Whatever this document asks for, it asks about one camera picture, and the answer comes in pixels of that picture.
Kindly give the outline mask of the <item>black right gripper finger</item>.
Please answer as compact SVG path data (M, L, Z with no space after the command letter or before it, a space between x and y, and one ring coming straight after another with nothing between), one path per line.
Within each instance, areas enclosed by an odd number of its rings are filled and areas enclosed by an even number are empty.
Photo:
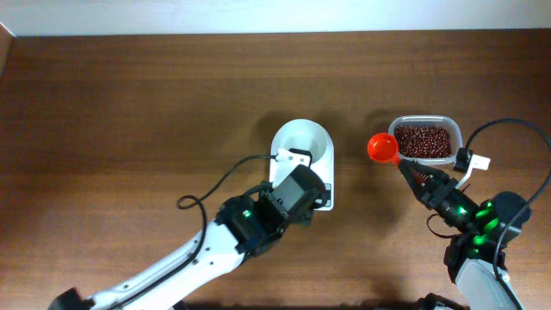
M406 181L411 189L454 189L456 186L456 180L443 170L411 160L406 161Z
M426 193L426 181L430 176L428 167L411 160L401 160L399 171L407 181L418 201Z

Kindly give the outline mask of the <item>red plastic measuring scoop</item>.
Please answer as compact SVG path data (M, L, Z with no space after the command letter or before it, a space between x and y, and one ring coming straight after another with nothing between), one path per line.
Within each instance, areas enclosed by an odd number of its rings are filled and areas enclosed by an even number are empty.
M377 133L368 141L369 157L382 164L399 164L399 145L390 133Z

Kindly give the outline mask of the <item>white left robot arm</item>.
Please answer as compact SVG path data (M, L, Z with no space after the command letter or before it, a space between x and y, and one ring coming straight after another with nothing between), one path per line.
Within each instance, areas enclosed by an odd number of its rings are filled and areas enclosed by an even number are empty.
M224 201L189 242L138 275L88 298L70 288L48 310L171 309L207 282L269 251L289 226L308 225L330 198L330 186L300 164L277 186L263 182Z

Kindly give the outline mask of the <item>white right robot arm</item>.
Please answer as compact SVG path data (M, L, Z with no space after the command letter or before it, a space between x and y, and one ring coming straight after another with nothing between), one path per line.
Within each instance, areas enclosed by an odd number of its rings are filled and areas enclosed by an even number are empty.
M442 170L404 159L398 167L416 199L459 231L449 236L444 264L469 307L522 309L505 267L505 248L531 216L526 201L503 191L478 204Z

